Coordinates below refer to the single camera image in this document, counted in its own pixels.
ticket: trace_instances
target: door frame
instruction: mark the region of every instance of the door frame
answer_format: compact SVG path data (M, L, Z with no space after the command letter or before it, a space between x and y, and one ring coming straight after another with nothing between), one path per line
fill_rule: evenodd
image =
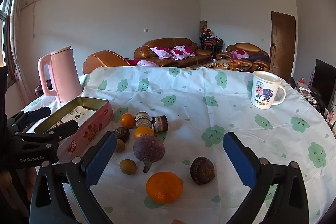
M272 49L273 49L273 15L274 14L283 14L283 15L288 15L285 13L280 13L280 12L275 12L275 11L271 11L271 49L269 51L269 69L271 69L271 64L272 64ZM293 71L294 71L294 64L296 63L296 50L297 50L297 38L298 38L298 34L297 34L297 16L292 16L295 18L295 45L294 45L294 58L293 58L293 64L292 64L292 71L291 71L291 76L293 75Z

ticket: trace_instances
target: pink tin box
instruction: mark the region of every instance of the pink tin box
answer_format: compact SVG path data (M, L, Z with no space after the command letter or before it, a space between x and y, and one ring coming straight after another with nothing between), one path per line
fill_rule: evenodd
M77 121L77 133L59 142L59 162L67 163L80 156L113 118L113 110L108 100L79 96L51 114L34 131L44 133L69 120Z

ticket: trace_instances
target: brown leather sofa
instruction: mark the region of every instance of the brown leather sofa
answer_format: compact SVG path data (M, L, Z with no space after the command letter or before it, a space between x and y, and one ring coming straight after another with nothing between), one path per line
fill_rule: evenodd
M158 56L151 50L154 47L174 48L175 46L189 46L196 56L188 57L184 60L173 60L169 58L159 59ZM161 67L179 67L186 68L193 65L201 64L210 61L215 56L215 52L197 49L196 43L190 39L173 37L173 38L159 38L148 41L134 52L135 59L145 59L158 64Z
M83 63L83 73L90 74L96 68L122 67L131 64L119 54L112 51L100 51L89 55Z
M217 54L217 59L227 59L231 60L233 59L230 52L236 51L236 50L244 50L247 52L250 56L252 54L262 54L268 57L268 53L263 51L261 48L259 48L256 45L250 44L250 43L236 43L234 45L229 45L226 47L226 52L221 52ZM244 59L245 63L248 63L251 65L251 72L255 70L264 70L269 71L269 62L265 62L264 60L255 60L255 61L249 61Z

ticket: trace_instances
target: orange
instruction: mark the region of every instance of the orange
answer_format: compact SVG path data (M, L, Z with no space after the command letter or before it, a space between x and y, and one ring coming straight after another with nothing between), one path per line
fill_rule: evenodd
M146 183L148 196L157 203L167 204L177 200L183 191L180 178L171 172L158 172Z
M120 117L120 124L122 127L133 128L135 125L135 118L131 113L125 113Z
M146 134L154 136L153 130L151 130L149 127L138 127L136 130L134 130L135 139L138 139Z

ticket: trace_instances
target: pink kettle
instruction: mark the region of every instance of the pink kettle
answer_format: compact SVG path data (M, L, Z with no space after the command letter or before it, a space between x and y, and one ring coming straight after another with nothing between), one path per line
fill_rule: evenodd
M51 84L54 90L48 90L43 67L48 65ZM38 63L42 90L47 96L56 96L59 103L67 102L83 92L78 79L73 49L62 48L40 58Z

